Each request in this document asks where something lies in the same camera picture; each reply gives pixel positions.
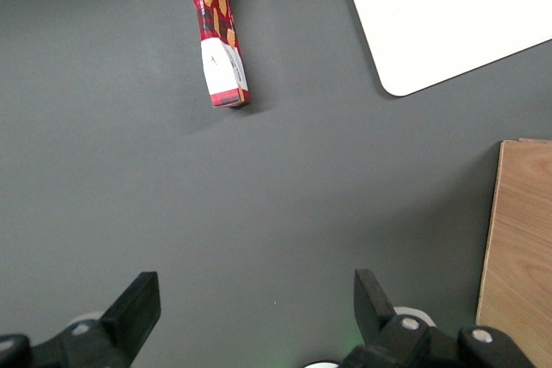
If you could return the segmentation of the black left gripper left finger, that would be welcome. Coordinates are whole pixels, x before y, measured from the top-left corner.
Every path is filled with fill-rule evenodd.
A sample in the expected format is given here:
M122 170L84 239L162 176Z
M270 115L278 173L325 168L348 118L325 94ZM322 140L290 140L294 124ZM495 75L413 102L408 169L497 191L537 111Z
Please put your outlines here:
M2 367L130 367L160 318L158 273L144 271L97 319L68 325L32 345L25 334L1 337Z

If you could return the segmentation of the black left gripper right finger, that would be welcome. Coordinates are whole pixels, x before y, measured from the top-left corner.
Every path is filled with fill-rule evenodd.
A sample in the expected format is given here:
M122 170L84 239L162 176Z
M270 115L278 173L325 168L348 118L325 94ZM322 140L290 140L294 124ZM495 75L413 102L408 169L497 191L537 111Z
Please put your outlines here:
M368 269L354 272L354 316L363 344L341 367L532 367L504 332L486 326L455 337L412 313L399 314Z

